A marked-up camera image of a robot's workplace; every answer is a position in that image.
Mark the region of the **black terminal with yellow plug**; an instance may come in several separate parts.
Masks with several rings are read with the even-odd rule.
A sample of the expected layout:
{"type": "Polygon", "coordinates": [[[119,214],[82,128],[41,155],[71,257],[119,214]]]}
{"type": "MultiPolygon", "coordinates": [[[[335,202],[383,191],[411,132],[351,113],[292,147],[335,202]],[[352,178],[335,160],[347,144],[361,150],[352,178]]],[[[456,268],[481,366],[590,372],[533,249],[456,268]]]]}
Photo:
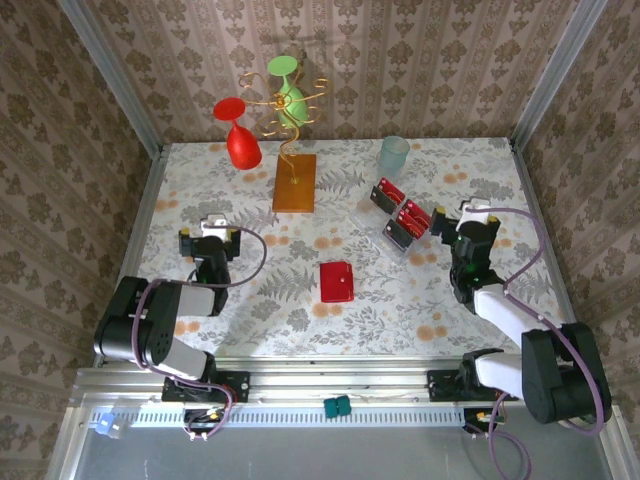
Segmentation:
{"type": "Polygon", "coordinates": [[[224,420],[223,408],[186,409],[183,412],[183,430],[191,441],[207,440],[224,420]]]}
{"type": "Polygon", "coordinates": [[[471,435],[485,436],[489,431],[490,416],[490,408],[465,407],[463,409],[464,425],[462,428],[471,435]]]}

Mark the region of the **clear bluish plastic cup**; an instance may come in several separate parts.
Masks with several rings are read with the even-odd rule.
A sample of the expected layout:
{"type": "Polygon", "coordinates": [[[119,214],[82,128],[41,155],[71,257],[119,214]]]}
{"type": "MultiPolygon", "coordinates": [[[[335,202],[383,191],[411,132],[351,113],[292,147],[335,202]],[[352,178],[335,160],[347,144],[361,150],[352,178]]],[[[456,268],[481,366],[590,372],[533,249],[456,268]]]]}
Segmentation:
{"type": "Polygon", "coordinates": [[[377,155],[378,176],[397,178],[406,164],[409,150],[410,144],[406,139],[399,136],[385,137],[377,155]]]}

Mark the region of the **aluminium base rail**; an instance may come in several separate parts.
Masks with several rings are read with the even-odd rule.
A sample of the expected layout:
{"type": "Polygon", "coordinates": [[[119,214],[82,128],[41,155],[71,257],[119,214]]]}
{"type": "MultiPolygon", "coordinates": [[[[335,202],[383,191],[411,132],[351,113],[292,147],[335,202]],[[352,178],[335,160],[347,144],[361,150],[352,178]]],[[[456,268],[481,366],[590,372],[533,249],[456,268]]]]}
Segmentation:
{"type": "MultiPolygon", "coordinates": [[[[460,360],[420,357],[218,358],[222,371],[250,373],[248,403],[255,406],[319,406],[346,394],[354,406],[426,406],[427,373],[457,369],[460,360]]],[[[70,404],[156,404],[164,378],[127,362],[77,372],[70,404]]]]}

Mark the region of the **aluminium table side rail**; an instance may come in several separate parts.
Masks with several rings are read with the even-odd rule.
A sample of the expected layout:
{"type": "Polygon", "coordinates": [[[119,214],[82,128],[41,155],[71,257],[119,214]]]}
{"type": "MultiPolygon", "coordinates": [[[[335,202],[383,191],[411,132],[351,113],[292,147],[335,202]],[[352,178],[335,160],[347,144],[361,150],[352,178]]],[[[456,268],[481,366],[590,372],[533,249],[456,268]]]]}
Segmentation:
{"type": "Polygon", "coordinates": [[[158,155],[151,162],[114,291],[117,291],[125,276],[136,276],[138,273],[159,191],[165,178],[170,150],[170,145],[162,146],[158,155]]]}
{"type": "Polygon", "coordinates": [[[544,221],[544,216],[541,211],[538,198],[531,181],[531,177],[524,161],[522,150],[513,140],[509,140],[508,143],[513,154],[514,165],[518,172],[522,190],[524,192],[524,196],[526,198],[530,213],[540,224],[541,236],[545,244],[542,257],[544,258],[544,262],[546,264],[549,277],[556,295],[559,309],[559,313],[557,314],[557,316],[561,317],[566,323],[576,323],[578,319],[576,318],[573,306],[571,304],[568,290],[562,277],[559,262],[553,250],[551,238],[544,221]]]}

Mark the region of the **clear acrylic card stand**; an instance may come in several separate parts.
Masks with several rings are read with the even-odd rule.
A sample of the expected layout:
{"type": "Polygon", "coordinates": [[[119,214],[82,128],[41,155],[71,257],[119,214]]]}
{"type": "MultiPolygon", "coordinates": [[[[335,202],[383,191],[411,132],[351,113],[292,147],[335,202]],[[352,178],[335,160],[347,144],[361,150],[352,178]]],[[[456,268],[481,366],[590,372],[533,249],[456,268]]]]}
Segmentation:
{"type": "Polygon", "coordinates": [[[421,248],[421,240],[425,233],[428,231],[430,225],[426,228],[425,233],[421,238],[414,238],[411,246],[405,252],[400,251],[391,243],[390,240],[388,240],[383,235],[383,230],[389,220],[396,221],[398,212],[400,210],[403,210],[405,202],[411,198],[409,198],[401,190],[406,195],[404,202],[401,205],[396,206],[396,209],[392,215],[387,215],[370,200],[371,191],[357,203],[355,210],[351,215],[351,220],[356,225],[356,227],[359,228],[368,237],[370,242],[384,255],[389,257],[396,264],[404,263],[412,254],[417,253],[421,248]]]}

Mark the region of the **grey metal tray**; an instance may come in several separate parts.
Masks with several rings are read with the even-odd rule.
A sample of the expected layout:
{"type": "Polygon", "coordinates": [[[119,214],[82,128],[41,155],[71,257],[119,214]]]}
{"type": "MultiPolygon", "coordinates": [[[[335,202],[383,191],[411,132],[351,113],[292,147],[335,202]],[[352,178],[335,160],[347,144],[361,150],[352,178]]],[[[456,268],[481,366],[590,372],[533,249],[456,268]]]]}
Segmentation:
{"type": "Polygon", "coordinates": [[[525,453],[498,438],[437,428],[230,428],[189,441],[179,429],[89,432],[54,454],[46,480],[640,480],[617,444],[519,422],[525,453]]]}

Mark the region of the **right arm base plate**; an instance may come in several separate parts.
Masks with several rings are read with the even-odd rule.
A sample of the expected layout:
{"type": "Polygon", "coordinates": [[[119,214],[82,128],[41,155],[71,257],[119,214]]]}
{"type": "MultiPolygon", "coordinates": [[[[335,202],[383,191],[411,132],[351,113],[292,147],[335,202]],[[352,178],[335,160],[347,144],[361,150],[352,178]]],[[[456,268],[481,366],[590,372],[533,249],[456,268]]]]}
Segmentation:
{"type": "Polygon", "coordinates": [[[427,387],[433,402],[490,402],[504,392],[481,384],[475,373],[462,369],[428,370],[427,387]]]}

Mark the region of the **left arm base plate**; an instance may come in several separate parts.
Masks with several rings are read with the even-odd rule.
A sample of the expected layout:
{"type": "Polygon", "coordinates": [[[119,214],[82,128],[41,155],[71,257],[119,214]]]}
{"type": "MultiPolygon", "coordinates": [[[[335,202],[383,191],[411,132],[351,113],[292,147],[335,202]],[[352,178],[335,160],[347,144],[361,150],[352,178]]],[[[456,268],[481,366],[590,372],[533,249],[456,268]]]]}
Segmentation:
{"type": "MultiPolygon", "coordinates": [[[[208,383],[225,388],[234,402],[248,401],[250,373],[247,371],[218,371],[213,379],[208,380],[208,383]]],[[[224,392],[212,387],[193,387],[184,382],[166,378],[161,400],[163,402],[225,403],[227,396],[224,392]]]]}

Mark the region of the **aluminium frame post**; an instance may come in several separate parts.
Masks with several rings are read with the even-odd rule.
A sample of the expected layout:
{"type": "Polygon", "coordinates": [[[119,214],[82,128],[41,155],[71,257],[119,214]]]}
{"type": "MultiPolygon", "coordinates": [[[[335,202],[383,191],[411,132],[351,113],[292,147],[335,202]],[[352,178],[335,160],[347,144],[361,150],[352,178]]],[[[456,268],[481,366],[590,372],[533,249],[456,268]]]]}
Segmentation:
{"type": "Polygon", "coordinates": [[[579,0],[510,138],[522,153],[601,17],[608,0],[579,0]]]}
{"type": "Polygon", "coordinates": [[[61,9],[87,49],[149,157],[155,161],[164,145],[146,113],[124,63],[109,44],[106,31],[85,0],[59,0],[61,9]]]}

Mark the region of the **green wine glass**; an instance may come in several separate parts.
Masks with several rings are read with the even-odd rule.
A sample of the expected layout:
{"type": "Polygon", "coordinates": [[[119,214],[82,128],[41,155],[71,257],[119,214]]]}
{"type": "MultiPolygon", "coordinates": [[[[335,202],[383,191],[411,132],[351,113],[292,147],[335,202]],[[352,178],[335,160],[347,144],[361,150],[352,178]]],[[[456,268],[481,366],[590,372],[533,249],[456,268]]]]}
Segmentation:
{"type": "Polygon", "coordinates": [[[284,109],[280,112],[280,121],[287,126],[301,127],[308,120],[306,100],[302,92],[290,80],[290,75],[296,73],[298,61],[288,55],[280,55],[269,61],[267,71],[282,80],[279,94],[284,102],[284,109]]]}

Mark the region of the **red wine glass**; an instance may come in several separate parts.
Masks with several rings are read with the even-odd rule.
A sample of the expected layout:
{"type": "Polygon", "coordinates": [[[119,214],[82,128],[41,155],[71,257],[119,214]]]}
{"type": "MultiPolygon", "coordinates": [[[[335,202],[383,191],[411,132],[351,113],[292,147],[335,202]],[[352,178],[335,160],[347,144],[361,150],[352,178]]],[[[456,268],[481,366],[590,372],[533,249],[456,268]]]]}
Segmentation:
{"type": "Polygon", "coordinates": [[[238,97],[228,97],[216,103],[213,115],[217,120],[229,122],[231,128],[226,140],[232,165],[238,170],[251,170],[262,160],[262,153],[254,134],[238,123],[245,113],[245,102],[238,97]]]}

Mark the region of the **teal connector block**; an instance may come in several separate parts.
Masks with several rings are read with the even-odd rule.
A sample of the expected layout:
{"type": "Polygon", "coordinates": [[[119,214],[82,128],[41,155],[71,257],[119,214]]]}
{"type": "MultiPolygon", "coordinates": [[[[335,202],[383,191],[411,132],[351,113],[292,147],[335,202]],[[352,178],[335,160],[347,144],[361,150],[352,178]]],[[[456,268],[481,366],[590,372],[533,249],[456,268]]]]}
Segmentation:
{"type": "Polygon", "coordinates": [[[325,399],[323,407],[328,419],[348,416],[352,412],[351,402],[347,395],[325,399]]]}

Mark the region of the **red card holder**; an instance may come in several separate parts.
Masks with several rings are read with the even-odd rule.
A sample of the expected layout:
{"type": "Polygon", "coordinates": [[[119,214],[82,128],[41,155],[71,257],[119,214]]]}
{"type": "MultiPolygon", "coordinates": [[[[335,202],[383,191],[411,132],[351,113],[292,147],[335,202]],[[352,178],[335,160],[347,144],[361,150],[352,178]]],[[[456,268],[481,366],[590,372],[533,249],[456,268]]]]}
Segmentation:
{"type": "Polygon", "coordinates": [[[354,278],[350,263],[336,261],[320,265],[320,296],[323,303],[354,300],[354,278]]]}

